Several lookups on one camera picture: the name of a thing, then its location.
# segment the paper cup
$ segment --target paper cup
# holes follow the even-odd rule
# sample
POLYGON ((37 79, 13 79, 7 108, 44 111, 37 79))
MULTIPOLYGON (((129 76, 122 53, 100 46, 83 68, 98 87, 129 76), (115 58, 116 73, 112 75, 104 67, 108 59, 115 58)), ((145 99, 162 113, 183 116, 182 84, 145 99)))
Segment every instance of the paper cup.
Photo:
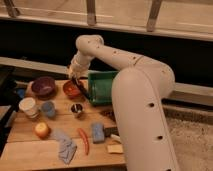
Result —
POLYGON ((32 97, 26 97, 19 103, 19 109, 22 110, 29 118, 35 118, 38 115, 38 106, 32 97))

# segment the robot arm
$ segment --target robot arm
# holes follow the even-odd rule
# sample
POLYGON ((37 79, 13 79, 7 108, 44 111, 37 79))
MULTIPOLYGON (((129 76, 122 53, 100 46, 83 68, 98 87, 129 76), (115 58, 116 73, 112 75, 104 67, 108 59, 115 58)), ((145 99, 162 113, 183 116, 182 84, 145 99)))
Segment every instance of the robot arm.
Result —
POLYGON ((161 99, 173 90, 174 74, 157 60, 103 45, 101 36, 80 36, 69 76, 79 77, 96 57, 120 72, 112 105, 129 171, 179 171, 161 99))

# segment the small bowl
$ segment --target small bowl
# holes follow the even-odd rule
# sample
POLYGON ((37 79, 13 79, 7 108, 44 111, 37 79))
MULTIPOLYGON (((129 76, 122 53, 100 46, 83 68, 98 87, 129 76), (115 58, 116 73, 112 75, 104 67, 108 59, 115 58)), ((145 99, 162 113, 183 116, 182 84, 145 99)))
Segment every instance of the small bowl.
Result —
POLYGON ((64 83, 63 91, 70 99, 73 99, 81 94, 81 91, 78 89, 78 87, 70 80, 64 83))
POLYGON ((45 97, 54 92, 56 88, 55 80, 52 77, 43 76, 37 78, 32 84, 32 91, 35 95, 45 97))

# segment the blue sponge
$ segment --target blue sponge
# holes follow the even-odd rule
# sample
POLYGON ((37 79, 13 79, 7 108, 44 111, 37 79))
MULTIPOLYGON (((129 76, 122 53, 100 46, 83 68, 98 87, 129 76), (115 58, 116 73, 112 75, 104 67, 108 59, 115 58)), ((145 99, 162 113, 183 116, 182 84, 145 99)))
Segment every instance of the blue sponge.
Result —
POLYGON ((93 143, 102 143, 105 140, 104 136, 104 125, 101 122, 92 123, 92 138, 93 143))

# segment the green container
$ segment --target green container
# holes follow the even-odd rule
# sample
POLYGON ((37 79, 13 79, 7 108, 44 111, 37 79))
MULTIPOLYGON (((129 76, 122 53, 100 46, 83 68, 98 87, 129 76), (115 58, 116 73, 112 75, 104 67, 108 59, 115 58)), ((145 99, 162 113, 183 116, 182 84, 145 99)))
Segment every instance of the green container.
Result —
POLYGON ((118 71, 93 72, 88 74, 88 90, 92 105, 112 104, 112 81, 118 71))

